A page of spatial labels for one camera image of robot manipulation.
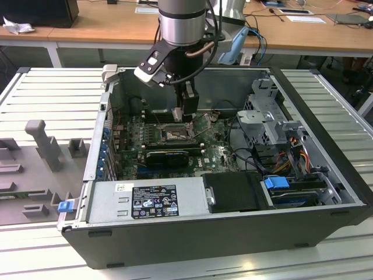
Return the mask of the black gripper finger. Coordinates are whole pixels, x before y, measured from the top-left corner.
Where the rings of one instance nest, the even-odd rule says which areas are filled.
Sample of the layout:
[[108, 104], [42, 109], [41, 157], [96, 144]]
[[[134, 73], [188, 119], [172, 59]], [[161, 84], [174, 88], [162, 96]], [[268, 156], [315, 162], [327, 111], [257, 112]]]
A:
[[199, 93], [195, 89], [195, 82], [192, 80], [176, 85], [176, 120], [187, 122], [192, 120], [199, 103]]

